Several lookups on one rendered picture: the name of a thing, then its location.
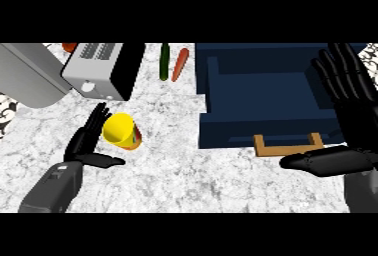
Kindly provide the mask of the dark blue open drawer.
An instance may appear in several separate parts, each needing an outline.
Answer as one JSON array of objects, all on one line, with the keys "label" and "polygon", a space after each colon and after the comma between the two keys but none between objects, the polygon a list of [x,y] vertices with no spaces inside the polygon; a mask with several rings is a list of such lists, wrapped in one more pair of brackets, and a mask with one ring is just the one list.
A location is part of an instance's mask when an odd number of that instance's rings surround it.
[{"label": "dark blue open drawer", "polygon": [[318,106],[304,74],[223,74],[214,57],[207,59],[207,71],[203,149],[251,147],[256,135],[269,146],[306,145],[313,132],[327,144],[344,142],[334,109]]}]

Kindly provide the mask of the yellow cup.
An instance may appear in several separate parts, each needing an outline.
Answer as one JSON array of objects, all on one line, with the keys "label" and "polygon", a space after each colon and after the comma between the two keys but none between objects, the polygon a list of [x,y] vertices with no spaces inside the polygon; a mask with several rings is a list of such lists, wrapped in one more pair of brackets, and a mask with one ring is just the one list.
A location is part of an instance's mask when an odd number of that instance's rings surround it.
[{"label": "yellow cup", "polygon": [[135,150],[142,144],[142,134],[132,116],[115,113],[105,121],[102,136],[107,142],[126,150]]}]

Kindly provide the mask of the orange carrot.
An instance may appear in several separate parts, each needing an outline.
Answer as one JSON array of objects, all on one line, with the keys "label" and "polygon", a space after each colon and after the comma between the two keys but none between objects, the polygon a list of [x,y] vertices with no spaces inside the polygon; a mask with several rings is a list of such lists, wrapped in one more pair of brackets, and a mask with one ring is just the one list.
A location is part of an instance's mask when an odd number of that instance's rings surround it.
[{"label": "orange carrot", "polygon": [[176,60],[176,65],[175,65],[175,70],[173,70],[173,76],[172,76],[172,81],[176,82],[186,64],[189,58],[189,49],[188,48],[182,48],[180,52],[179,52],[179,57]]}]

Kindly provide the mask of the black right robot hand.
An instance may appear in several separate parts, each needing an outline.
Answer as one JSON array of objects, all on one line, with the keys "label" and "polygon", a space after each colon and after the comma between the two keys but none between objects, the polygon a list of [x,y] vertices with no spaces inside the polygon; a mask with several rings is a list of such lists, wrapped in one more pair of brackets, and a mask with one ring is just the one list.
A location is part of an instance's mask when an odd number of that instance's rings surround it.
[{"label": "black right robot hand", "polygon": [[330,43],[312,66],[334,103],[347,145],[288,155],[279,165],[318,177],[371,171],[378,167],[378,90],[366,67],[349,43]]}]

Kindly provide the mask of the green cucumber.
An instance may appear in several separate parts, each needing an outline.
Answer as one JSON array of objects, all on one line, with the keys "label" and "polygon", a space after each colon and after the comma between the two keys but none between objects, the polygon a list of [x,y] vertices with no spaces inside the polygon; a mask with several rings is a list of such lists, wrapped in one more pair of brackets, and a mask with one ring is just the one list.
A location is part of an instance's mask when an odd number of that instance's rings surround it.
[{"label": "green cucumber", "polygon": [[160,55],[160,79],[166,81],[169,79],[169,62],[170,62],[170,45],[163,43],[161,55]]}]

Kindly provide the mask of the grey and black toaster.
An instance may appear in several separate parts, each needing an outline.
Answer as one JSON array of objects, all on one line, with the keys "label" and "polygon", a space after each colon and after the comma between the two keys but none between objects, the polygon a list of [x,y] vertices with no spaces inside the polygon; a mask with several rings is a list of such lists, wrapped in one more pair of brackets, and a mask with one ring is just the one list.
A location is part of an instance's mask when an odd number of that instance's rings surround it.
[{"label": "grey and black toaster", "polygon": [[146,45],[80,43],[61,76],[83,97],[127,101],[132,96]]}]

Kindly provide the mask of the large grey appliance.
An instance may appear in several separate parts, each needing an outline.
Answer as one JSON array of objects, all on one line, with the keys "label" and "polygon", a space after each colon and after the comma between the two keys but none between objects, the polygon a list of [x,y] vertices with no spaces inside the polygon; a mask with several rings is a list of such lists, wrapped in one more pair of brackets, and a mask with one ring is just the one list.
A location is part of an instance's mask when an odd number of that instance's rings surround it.
[{"label": "large grey appliance", "polygon": [[62,68],[42,43],[0,43],[0,92],[30,108],[49,107],[68,94]]}]

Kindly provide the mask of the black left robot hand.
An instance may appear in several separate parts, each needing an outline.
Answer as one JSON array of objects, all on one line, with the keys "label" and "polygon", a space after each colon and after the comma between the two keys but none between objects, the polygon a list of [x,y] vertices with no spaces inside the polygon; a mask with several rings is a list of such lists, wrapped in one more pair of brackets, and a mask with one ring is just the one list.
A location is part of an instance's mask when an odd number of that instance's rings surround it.
[{"label": "black left robot hand", "polygon": [[113,114],[105,103],[99,103],[92,111],[87,122],[83,127],[79,128],[64,154],[64,161],[79,161],[84,165],[99,168],[110,168],[115,165],[124,165],[126,161],[121,158],[111,157],[95,152],[98,145],[102,127],[105,121]]}]

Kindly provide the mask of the dark blue cabinet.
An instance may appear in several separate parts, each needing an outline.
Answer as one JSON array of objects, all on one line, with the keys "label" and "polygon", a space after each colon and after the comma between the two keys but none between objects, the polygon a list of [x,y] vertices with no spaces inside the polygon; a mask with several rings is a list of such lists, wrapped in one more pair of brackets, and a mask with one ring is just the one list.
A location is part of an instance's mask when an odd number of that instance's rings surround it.
[{"label": "dark blue cabinet", "polygon": [[197,93],[206,93],[207,60],[217,59],[222,74],[304,72],[327,43],[197,43]]}]

